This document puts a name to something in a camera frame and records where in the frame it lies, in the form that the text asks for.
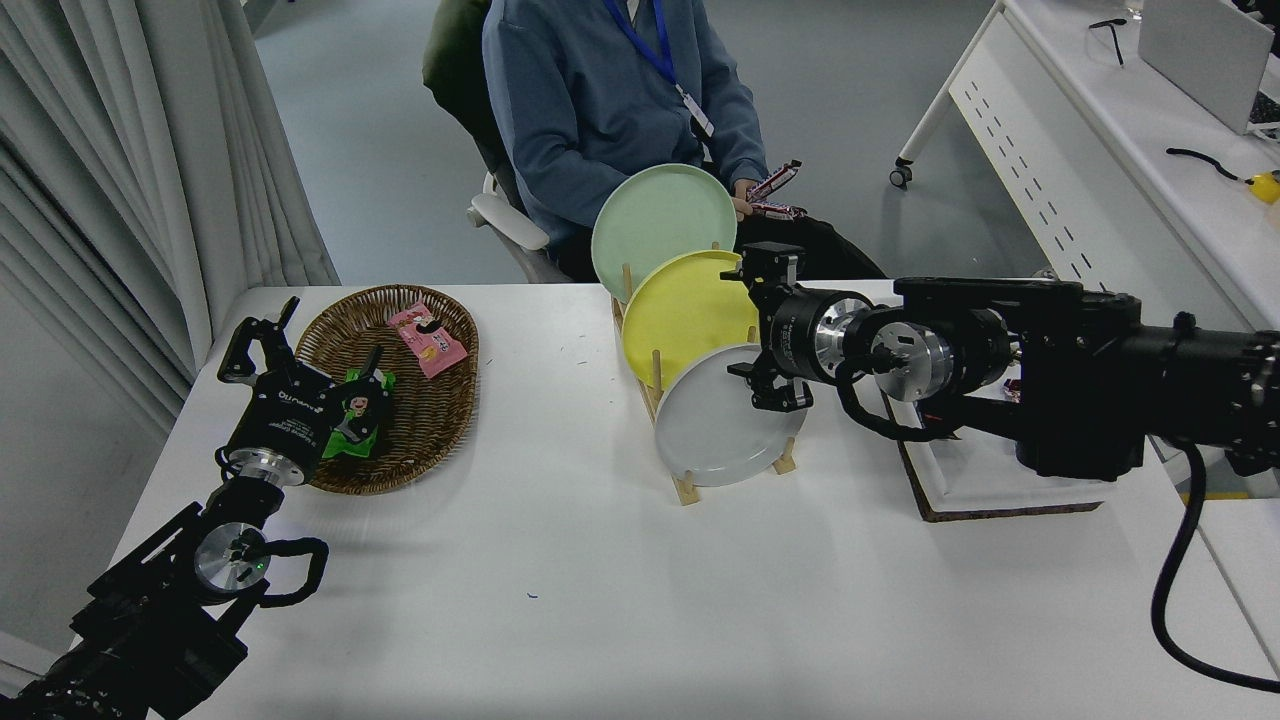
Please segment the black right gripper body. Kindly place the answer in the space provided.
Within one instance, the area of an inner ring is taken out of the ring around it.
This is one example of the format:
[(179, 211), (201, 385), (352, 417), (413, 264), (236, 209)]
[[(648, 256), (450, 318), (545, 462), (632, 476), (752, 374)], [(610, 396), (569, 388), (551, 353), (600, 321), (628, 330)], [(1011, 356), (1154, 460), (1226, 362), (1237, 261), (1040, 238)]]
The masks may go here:
[(831, 290), (799, 284), (764, 284), (760, 295), (763, 346), (773, 357), (780, 374), (832, 384), (829, 372), (817, 351), (820, 319), (833, 304)]

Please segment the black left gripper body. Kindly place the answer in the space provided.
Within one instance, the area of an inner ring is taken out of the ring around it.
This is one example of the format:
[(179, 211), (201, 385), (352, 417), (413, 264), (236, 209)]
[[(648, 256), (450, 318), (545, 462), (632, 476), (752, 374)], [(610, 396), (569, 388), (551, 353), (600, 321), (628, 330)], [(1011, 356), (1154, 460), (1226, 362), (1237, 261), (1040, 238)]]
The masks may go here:
[(227, 445), (227, 460), (252, 451), (280, 455), (298, 469), (315, 469), (335, 421), (328, 395), (335, 383), (312, 368), (260, 374), (252, 398)]

